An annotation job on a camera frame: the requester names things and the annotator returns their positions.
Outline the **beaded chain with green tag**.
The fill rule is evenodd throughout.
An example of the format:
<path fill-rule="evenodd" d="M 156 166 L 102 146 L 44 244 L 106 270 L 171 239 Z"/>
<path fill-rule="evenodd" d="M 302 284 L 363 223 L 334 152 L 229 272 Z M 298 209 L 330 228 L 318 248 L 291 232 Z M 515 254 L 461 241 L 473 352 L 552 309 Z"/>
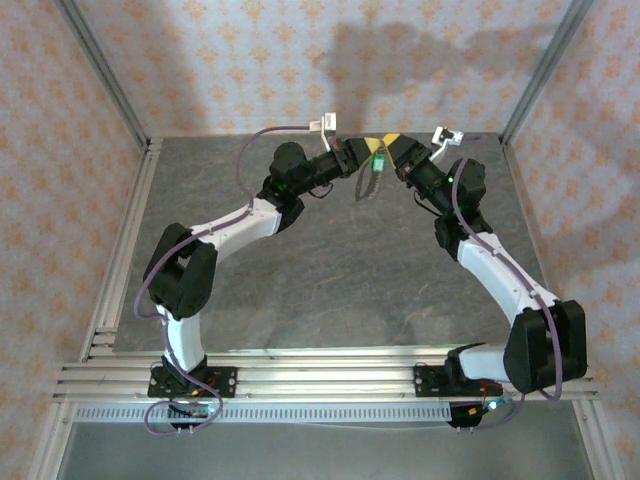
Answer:
<path fill-rule="evenodd" d="M 366 173 L 369 173 L 369 181 L 367 185 L 364 186 L 364 177 Z M 369 166 L 360 168 L 354 192 L 356 202 L 360 202 L 367 198 L 373 198 L 377 194 L 381 185 L 382 174 L 373 173 Z"/>

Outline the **small circuit board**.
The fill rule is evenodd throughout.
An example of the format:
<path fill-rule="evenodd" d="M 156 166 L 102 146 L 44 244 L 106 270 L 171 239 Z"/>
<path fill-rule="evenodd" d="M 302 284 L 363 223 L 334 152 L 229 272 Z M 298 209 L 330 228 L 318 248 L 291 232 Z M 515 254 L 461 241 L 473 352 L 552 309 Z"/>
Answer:
<path fill-rule="evenodd" d="M 463 411 L 470 417 L 482 417 L 487 413 L 490 413 L 504 405 L 509 405 L 512 402 L 512 399 L 501 397 L 487 402 L 471 403 L 469 406 L 464 407 Z"/>
<path fill-rule="evenodd" d="M 221 413 L 221 405 L 209 403 L 176 403 L 168 405 L 171 418 L 181 418 L 185 421 L 206 421 L 215 419 Z"/>

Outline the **grey metal lower panel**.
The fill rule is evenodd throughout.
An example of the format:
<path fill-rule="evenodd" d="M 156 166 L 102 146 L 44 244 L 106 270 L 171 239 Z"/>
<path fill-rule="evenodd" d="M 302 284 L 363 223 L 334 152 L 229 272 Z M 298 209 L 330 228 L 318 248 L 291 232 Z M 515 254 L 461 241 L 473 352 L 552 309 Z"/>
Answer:
<path fill-rule="evenodd" d="M 58 480 L 593 480 L 572 416 L 523 413 L 493 431 L 218 424 L 155 438 L 77 424 Z"/>

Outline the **aluminium frame post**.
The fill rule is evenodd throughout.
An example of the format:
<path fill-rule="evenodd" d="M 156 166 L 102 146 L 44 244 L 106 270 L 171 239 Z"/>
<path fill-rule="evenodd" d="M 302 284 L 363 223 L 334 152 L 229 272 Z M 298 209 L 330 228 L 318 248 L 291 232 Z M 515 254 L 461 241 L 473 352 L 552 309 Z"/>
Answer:
<path fill-rule="evenodd" d="M 135 143 L 146 150 L 150 143 L 149 137 L 76 0 L 53 0 L 53 2 L 78 41 Z"/>
<path fill-rule="evenodd" d="M 499 136 L 503 147 L 511 144 L 523 127 L 593 3 L 594 0 L 571 0 L 548 47 L 534 69 L 530 81 Z"/>

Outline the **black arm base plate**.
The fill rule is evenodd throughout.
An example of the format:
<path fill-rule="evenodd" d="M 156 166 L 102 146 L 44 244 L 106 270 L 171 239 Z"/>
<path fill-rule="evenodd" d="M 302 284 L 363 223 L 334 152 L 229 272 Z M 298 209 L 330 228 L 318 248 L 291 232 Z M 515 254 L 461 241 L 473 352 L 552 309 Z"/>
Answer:
<path fill-rule="evenodd" d="M 444 365 L 416 364 L 413 385 L 417 397 L 500 397 L 503 394 L 500 384 L 456 376 Z"/>
<path fill-rule="evenodd" d="M 234 398 L 236 394 L 238 369 L 235 367 L 205 366 L 192 376 L 215 390 L 222 398 Z M 151 369 L 151 378 L 148 384 L 147 396 L 149 398 L 177 398 L 199 399 L 211 398 L 212 394 L 199 386 L 189 383 L 183 385 L 184 378 L 177 379 L 163 366 L 155 366 Z"/>

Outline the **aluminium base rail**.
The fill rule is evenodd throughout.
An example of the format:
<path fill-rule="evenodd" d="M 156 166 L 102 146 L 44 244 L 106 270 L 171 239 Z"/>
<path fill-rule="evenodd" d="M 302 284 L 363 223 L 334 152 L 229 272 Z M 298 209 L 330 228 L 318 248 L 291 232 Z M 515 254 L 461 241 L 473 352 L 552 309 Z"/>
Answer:
<path fill-rule="evenodd" d="M 447 347 L 390 346 L 250 349 L 211 353 L 214 366 L 234 367 L 237 402 L 407 402 L 415 397 L 413 368 L 440 365 Z M 68 401 L 147 401 L 156 352 L 116 354 L 98 346 L 65 364 L 53 390 Z"/>

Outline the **aluminium frame leg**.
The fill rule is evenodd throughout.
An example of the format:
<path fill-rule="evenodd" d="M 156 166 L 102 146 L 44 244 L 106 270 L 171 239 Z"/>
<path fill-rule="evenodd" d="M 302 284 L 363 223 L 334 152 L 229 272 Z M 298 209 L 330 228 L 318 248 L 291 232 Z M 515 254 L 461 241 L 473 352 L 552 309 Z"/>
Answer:
<path fill-rule="evenodd" d="M 610 448 L 604 410 L 599 400 L 571 402 L 594 480 L 616 480 L 618 468 Z"/>
<path fill-rule="evenodd" d="M 75 420 L 75 402 L 53 402 L 43 421 L 43 430 L 27 474 L 27 480 L 56 480 Z"/>

